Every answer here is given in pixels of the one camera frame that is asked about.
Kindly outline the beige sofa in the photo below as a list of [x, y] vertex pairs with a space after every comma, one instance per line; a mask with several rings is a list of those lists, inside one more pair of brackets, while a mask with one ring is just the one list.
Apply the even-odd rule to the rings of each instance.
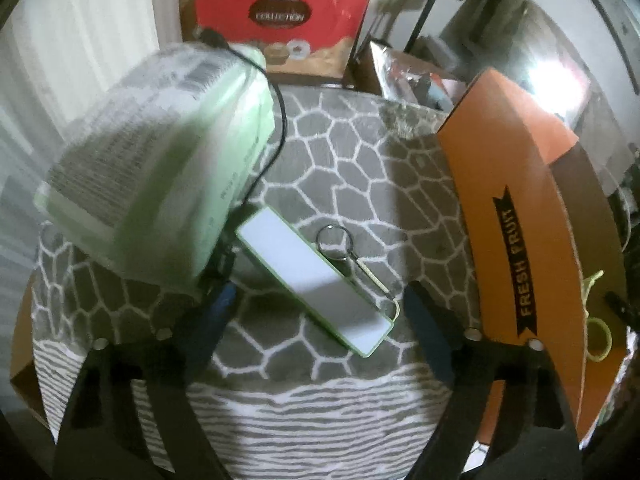
[[457, 71], [473, 79], [486, 67], [516, 82], [578, 136], [606, 195], [634, 164], [596, 76], [574, 44], [533, 0], [464, 0], [440, 33]]

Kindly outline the grey patterned blanket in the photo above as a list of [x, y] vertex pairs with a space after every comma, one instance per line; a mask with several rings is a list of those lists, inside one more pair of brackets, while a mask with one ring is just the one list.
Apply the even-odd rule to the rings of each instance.
[[[464, 325], [480, 322], [471, 251], [454, 181], [423, 107], [377, 96], [288, 87], [268, 144], [277, 162], [250, 202], [270, 207], [364, 296], [392, 313], [420, 281]], [[400, 479], [448, 398], [403, 316], [362, 358], [318, 326], [245, 252], [240, 306], [190, 385], [209, 442], [237, 479]], [[98, 339], [134, 342], [175, 324], [190, 297], [126, 281], [50, 223], [32, 289], [35, 369], [52, 432]]]

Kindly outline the orange cardboard fruit box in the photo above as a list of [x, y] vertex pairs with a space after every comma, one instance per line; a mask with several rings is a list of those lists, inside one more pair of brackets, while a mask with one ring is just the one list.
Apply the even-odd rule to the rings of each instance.
[[606, 292], [627, 293], [622, 244], [578, 136], [496, 70], [439, 129], [469, 235], [484, 334], [540, 340], [588, 436], [627, 352]]

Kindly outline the red collection gift bag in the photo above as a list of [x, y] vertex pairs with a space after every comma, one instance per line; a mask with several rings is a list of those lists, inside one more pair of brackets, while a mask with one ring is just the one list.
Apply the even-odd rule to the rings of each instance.
[[179, 0], [182, 36], [213, 29], [273, 74], [340, 80], [370, 0]]

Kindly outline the white green power bank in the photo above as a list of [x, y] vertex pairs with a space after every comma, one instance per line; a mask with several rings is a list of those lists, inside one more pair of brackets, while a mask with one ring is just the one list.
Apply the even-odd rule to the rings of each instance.
[[368, 358], [394, 322], [277, 211], [259, 209], [235, 235], [248, 252], [346, 348]]

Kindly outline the light green wipes pack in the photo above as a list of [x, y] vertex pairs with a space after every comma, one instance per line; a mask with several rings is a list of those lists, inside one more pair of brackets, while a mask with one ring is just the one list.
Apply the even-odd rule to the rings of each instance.
[[71, 122], [36, 207], [127, 280], [192, 294], [273, 133], [262, 52], [172, 44]]

